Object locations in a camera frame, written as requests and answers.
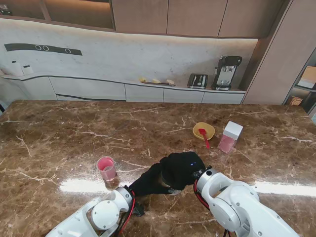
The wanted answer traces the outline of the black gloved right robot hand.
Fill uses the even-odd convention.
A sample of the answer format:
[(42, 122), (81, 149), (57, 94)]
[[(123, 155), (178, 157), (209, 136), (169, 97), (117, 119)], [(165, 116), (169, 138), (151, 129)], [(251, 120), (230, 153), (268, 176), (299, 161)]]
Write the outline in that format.
[(161, 178), (164, 184), (174, 190), (183, 190), (195, 182), (193, 174), (205, 170), (205, 165), (195, 152), (171, 153), (163, 157), (161, 164)]

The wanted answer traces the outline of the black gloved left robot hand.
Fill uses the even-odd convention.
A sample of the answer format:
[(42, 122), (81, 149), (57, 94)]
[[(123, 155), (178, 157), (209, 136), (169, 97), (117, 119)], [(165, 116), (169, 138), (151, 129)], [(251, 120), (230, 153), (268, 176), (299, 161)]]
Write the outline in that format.
[(151, 194), (170, 195), (174, 193), (175, 189), (171, 187), (165, 187), (159, 182), (161, 170), (161, 163), (155, 163), (129, 186), (136, 197), (142, 197)]

